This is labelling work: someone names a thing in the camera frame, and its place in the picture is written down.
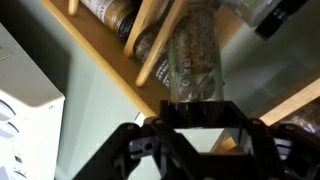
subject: glass jar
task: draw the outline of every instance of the glass jar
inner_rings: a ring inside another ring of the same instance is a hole
[[[249,26],[259,25],[281,0],[220,0]]]
[[[81,0],[108,28],[123,40],[129,37],[136,11],[128,0]]]
[[[295,124],[320,138],[320,98],[292,112],[278,121],[275,126],[281,124]]]
[[[214,10],[197,3],[189,4],[168,46],[171,101],[222,101]]]
[[[160,25],[151,26],[138,36],[134,43],[133,53],[137,60],[144,63],[160,31]],[[169,60],[167,47],[163,48],[151,72],[162,84],[169,88]]]

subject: white appliance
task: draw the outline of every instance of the white appliance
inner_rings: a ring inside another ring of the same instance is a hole
[[[63,103],[63,94],[0,23],[1,180],[54,179]]]

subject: glass bottle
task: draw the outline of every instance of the glass bottle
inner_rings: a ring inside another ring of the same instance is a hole
[[[255,27],[259,25],[281,0],[220,0],[246,23]]]
[[[222,101],[223,82],[214,10],[191,3],[169,42],[171,101]]]
[[[81,0],[108,28],[126,41],[136,18],[128,0]]]

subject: wooden shelf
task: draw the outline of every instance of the wooden shelf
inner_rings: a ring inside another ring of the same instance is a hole
[[[318,98],[319,87],[320,66],[252,113],[251,117],[260,118],[268,126],[272,125]]]
[[[124,43],[112,31],[82,3],[76,15],[69,16],[67,0],[41,1],[142,114],[150,117],[159,113],[159,102],[170,98],[169,90],[152,75],[144,87],[135,86],[142,64],[123,54]],[[223,47],[243,22],[224,7],[218,10],[216,17],[220,46]]]

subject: wooden dowel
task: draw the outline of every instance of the wooden dowel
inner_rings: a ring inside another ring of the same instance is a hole
[[[156,23],[161,15],[163,14],[165,8],[168,5],[169,0],[145,0],[142,1],[140,10],[138,12],[137,18],[133,24],[131,33],[129,35],[128,41],[124,48],[123,53],[129,57],[132,54],[134,43],[139,36],[139,34],[151,24]]]
[[[79,5],[79,0],[69,0],[69,8],[68,8],[69,15],[73,16],[77,13],[78,5]]]
[[[150,53],[142,66],[142,69],[136,80],[136,86],[141,87],[146,82],[153,66],[158,60],[159,54],[161,53],[163,47],[167,43],[172,31],[178,24],[181,14],[188,4],[188,0],[175,0],[168,16],[166,17],[160,32],[150,50]]]

